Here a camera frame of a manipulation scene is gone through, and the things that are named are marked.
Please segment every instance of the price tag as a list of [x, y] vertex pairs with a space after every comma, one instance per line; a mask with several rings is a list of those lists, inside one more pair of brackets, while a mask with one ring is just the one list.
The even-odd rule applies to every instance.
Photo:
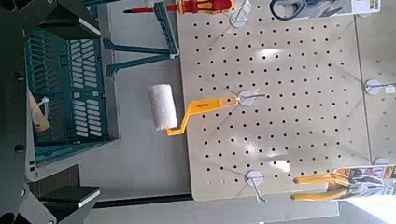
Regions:
[[385, 93], [386, 94], [393, 94], [396, 93], [396, 87], [395, 86], [387, 86], [385, 88]]

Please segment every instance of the pliers handle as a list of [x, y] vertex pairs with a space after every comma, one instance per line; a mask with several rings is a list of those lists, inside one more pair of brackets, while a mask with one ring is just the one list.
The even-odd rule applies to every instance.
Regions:
[[350, 182], [347, 178], [340, 175], [311, 175], [305, 177], [296, 177], [293, 179], [295, 184], [323, 184], [323, 183], [331, 183], [335, 182], [340, 187], [336, 189], [328, 190], [323, 193], [297, 193], [291, 195], [291, 199], [296, 202], [326, 202], [333, 199], [340, 198], [347, 194], [347, 187], [350, 185]]

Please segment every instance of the hook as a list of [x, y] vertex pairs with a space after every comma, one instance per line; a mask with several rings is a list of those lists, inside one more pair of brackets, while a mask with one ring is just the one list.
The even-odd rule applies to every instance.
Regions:
[[261, 202], [267, 202], [267, 200], [261, 196], [259, 188], [257, 188], [257, 186], [259, 186], [263, 180], [264, 176], [262, 176], [262, 174], [258, 171], [249, 171], [246, 175], [247, 184], [253, 187], [256, 191], [256, 199], [258, 204]]

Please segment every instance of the plastic crate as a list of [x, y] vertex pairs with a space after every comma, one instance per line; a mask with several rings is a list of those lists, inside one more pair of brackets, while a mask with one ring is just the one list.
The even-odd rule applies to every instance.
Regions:
[[35, 133], [39, 164], [109, 141], [100, 42], [34, 31], [25, 46], [29, 89], [49, 98], [50, 130]]

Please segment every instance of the pegboard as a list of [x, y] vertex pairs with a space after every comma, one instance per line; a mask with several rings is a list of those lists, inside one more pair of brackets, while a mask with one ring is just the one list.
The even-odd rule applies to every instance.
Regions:
[[[357, 30], [361, 53], [362, 79], [374, 78], [382, 84], [396, 83], [395, 26], [396, 2], [382, 1], [381, 12], [363, 19], [357, 17]], [[388, 158], [396, 162], [396, 94], [365, 94], [370, 148], [373, 159]]]
[[370, 164], [353, 17], [276, 21], [253, 0], [240, 29], [230, 14], [178, 16], [185, 106], [251, 90], [253, 105], [192, 116], [187, 137], [196, 201], [323, 189], [301, 175]]

